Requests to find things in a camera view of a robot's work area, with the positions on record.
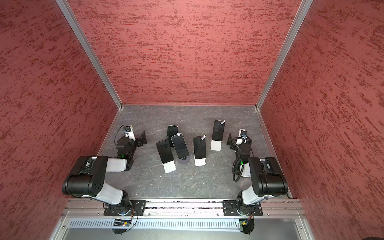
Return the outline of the front left white stand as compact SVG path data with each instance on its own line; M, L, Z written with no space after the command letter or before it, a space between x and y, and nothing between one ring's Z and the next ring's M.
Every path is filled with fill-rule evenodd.
M163 164L164 171L166 174L171 173L176 170L176 165L174 161L167 162Z

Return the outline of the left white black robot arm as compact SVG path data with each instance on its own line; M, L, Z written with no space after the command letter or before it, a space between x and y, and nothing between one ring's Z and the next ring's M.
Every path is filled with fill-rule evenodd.
M135 137L126 133L117 143L118 155L81 156L63 183L62 192L73 198L90 198L103 203L105 216L143 216L147 201L131 201L127 191L105 182L107 173L122 173L132 169L138 147L147 143L146 133Z

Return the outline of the white phone stand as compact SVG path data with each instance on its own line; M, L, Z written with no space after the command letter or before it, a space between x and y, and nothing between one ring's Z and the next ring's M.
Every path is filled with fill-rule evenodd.
M212 151L221 151L222 142L211 140L211 150Z
M195 166L204 166L206 164L206 157L206 152L194 152Z

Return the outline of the front left black phone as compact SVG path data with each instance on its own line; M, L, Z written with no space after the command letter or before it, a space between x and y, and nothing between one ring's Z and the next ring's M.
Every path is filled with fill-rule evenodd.
M156 142L156 147L163 164L167 164L174 160L171 146L167 139Z

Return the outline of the back black phone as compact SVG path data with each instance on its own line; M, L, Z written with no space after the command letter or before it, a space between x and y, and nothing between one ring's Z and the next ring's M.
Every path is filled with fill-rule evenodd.
M179 132L178 126L168 125L168 127L167 127L167 140L168 140L171 148L174 147L171 138L172 138L172 136L177 135L178 132Z

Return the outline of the tilted black phone with tag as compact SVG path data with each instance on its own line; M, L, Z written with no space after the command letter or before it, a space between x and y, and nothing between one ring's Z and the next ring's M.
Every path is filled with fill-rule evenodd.
M179 160L185 160L189 156L189 151L182 133L177 133L171 137L172 144L176 150Z

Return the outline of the aluminium corner post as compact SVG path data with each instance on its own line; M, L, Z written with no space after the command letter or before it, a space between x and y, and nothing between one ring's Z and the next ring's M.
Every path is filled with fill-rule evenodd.
M80 42L81 46L83 47L85 53L87 54L89 60L91 61L93 67L95 68L96 72L98 73L99 77L101 78L102 82L104 83L107 91L109 92L110 96L114 100L115 104L117 105L119 111L123 109L123 102L121 101L120 97L118 96L112 82L110 81L106 71L104 70L100 60L98 59L95 51L93 50L90 42L88 41L84 31L82 30L78 20L75 17L74 12L72 11L68 1L64 0L56 0L57 5L59 6L61 12L63 13L65 19L69 23L71 29L73 30L75 36L77 37L78 41Z
M261 93L261 95L260 95L260 97L256 103L256 111L261 110L262 105L263 105L263 103L264 103L264 101L268 95L268 92L271 89L271 87L275 81L275 78L278 75L279 70L284 63L284 60L285 60L295 38L296 38L296 36L300 30L300 27L301 27L306 15L307 15L312 3L313 3L313 0L302 0L301 1L299 9L298 9L298 11L294 17L294 20L290 26L290 29L287 33L287 36L284 40L284 43L281 47L279 54L278 54L276 62L275 62L274 66L271 70L271 73L267 79L267 82L266 82L263 90L262 90L262 93Z

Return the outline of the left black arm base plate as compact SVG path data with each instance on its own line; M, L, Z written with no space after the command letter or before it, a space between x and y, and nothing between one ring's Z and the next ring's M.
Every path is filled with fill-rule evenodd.
M131 215L142 216L146 207L146 200L133 200L128 201L126 205L120 203L117 205L111 205L103 203L104 216L118 216L128 217Z

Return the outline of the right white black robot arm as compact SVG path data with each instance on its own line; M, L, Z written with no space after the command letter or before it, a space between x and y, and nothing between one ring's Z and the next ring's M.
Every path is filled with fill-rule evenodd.
M288 193L288 184L276 158L254 157L252 140L245 130L233 138L229 135L227 145L235 150L232 166L233 181L250 178L251 186L241 190L235 201L223 201L225 216L253 217L261 216L260 202Z

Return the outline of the left aluminium corner post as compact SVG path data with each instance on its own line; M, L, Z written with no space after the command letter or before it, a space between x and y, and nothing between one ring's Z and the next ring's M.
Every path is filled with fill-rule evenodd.
M98 73L99 77L101 78L102 82L104 83L107 91L109 92L110 96L114 100L115 104L117 105L119 111L123 109L123 102L121 101L120 97L118 96L112 82L110 81L106 71L104 70L100 60L98 59L95 51L93 50L90 42L88 41L84 31L82 30L78 20L75 17L74 12L72 11L68 1L64 0L56 0L57 5L59 6L61 12L63 13L65 19L69 23L71 29L73 30L75 36L77 37L78 41L80 42L81 46L83 47L85 53L87 54L89 60L91 61L93 67L95 68L96 72Z

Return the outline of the right aluminium corner post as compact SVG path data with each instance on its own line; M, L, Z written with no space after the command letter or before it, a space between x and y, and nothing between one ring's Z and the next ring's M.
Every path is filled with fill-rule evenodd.
M284 63L284 60L285 60L295 38L296 38L296 36L300 30L300 27L301 27L306 15L307 15L312 3L313 3L313 0L302 0L301 1L299 9L298 9L298 11L294 17L294 20L290 26L290 29L287 33L287 36L284 40L284 43L281 47L279 54L278 54L276 62L275 62L274 66L271 70L271 73L267 79L267 82L266 82L263 90L262 90L262 93L261 93L261 95L260 95L260 97L256 103L256 111L261 110L262 105L263 105L263 103L264 103L264 101L268 95L268 92L271 89L271 87L275 81L275 78L278 75L279 70Z

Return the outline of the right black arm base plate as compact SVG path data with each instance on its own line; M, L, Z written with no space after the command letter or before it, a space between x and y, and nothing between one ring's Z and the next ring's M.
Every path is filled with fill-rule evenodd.
M237 201L226 200L223 201L224 216L236 216L236 217L250 217L251 214L255 217L263 215L263 210L260 203L254 205L240 204Z

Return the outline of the aluminium front rail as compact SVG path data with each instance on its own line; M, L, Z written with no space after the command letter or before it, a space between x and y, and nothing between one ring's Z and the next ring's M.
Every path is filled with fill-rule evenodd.
M241 218L224 216L222 199L143 199L144 215L140 218ZM270 199L260 202L263 215L256 219L306 219L298 199ZM101 202L88 199L70 199L61 217L105 218Z

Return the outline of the black phone with tag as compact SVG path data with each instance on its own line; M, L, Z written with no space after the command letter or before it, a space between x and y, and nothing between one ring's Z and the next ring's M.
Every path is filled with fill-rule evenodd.
M189 151L182 133L177 133L171 137L172 144L176 150L179 160L185 160L189 156Z
M207 157L206 136L193 137L194 158L196 160L205 159Z

